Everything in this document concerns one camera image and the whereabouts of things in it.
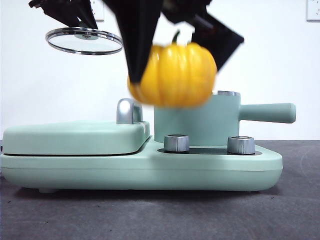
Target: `white wall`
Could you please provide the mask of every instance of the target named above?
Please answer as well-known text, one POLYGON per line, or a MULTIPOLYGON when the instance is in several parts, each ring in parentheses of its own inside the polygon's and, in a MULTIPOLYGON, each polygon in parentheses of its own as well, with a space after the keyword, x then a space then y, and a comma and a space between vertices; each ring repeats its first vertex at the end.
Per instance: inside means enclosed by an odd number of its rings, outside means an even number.
MULTIPOLYGON (((124 52, 108 56, 64 53, 44 36, 63 25, 31 9, 28 1, 1 0, 1 137, 14 125, 73 120, 115 120, 120 98, 129 97, 124 52)), ((245 38, 216 79, 216 90, 241 93, 243 104, 292 102, 294 124, 242 122, 256 139, 320 139, 320 23, 306 22, 306 0, 213 0, 208 11, 245 38)), ((120 34, 106 8, 99 28, 120 34)), ((180 43, 192 27, 159 19, 154 42, 180 43)), ((153 122, 153 110, 144 107, 153 122)))

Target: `silver cylinder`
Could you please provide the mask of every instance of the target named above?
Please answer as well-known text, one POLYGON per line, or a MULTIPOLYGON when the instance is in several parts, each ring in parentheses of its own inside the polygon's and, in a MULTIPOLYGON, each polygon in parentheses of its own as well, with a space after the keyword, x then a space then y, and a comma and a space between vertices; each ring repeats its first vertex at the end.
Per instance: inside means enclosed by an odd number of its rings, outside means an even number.
POLYGON ((188 152, 189 137, 181 134, 170 134, 164 136, 163 148, 168 152, 188 152))
POLYGON ((227 150, 232 154, 254 154, 256 152, 255 139, 250 136, 230 136, 227 150))

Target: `electrical outlet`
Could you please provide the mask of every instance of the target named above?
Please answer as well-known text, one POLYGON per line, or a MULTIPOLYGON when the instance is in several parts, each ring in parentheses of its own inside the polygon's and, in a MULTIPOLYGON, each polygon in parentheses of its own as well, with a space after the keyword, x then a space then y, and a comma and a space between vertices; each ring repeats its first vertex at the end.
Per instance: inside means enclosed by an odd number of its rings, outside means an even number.
POLYGON ((320 0, 306 0, 306 20, 320 22, 320 0))
POLYGON ((105 6, 103 0, 90 0, 92 13, 96 21, 105 20, 105 6))

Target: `mint green appliance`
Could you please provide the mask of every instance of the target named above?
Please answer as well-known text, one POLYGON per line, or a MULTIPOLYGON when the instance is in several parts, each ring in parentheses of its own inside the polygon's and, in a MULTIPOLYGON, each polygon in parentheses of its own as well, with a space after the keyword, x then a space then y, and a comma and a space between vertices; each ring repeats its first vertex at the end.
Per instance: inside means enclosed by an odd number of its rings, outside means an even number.
POLYGON ((219 91, 202 107, 142 108, 121 99, 116 121, 14 126, 3 134, 1 172, 25 188, 260 191, 274 186, 282 156, 238 136, 239 121, 293 123, 292 103, 241 105, 219 91))

